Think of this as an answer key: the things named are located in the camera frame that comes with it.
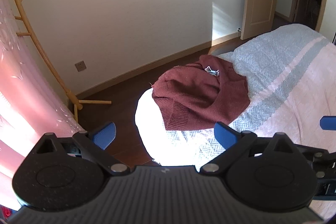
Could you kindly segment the maroon knit cardigan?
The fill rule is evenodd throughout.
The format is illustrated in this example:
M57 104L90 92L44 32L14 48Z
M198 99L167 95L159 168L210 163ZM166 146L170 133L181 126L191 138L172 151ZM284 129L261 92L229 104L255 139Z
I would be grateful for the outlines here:
M231 62L212 55L169 69L152 88L167 131L230 124L251 102L247 78L237 74Z

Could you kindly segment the wooden coat rack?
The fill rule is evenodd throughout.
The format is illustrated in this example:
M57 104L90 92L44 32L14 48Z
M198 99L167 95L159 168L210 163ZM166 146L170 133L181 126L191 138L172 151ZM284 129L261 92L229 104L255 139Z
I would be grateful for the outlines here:
M17 7L17 10L19 12L19 16L15 16L14 18L16 20L20 20L23 22L25 28L26 28L26 32L17 32L17 36L18 37L24 37L24 36L28 36L30 37L30 39L32 40L35 48L37 49L37 51L39 52L40 56L42 57L43 61L45 62L46 66L48 67L48 69L50 70L50 72L52 73L52 75L54 76L54 78L56 79L56 81L58 82L58 84L62 87L65 95L67 96L67 98L72 102L73 104L73 109L74 109L74 119L75 121L79 121L78 120L78 111L81 110L83 108L83 105L88 105L88 104L94 104L94 105L111 105L112 101L104 101L104 100L79 100L77 98L77 96L69 89L67 88L65 82L62 80L62 78L60 77L59 73L57 72L57 70L55 69L55 67L53 66L51 60L49 59L48 55L46 54L45 50L43 49L28 17L27 14L25 12L25 9L23 7L22 4L23 0L14 0L15 5Z

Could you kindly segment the pink curtain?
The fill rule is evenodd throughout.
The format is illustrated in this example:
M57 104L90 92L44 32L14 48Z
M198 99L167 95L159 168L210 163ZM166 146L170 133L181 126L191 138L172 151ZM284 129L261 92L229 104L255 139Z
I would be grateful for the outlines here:
M19 210L12 178L41 136L70 137L83 128L31 57L9 0L1 0L1 205Z

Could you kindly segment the wall power socket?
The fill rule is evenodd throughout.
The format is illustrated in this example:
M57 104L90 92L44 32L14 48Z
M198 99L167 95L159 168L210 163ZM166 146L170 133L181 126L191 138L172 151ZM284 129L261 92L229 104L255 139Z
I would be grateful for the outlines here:
M80 62L75 64L75 68L77 69L78 72L82 72L82 71L86 70L87 66L84 63L84 61L80 61Z

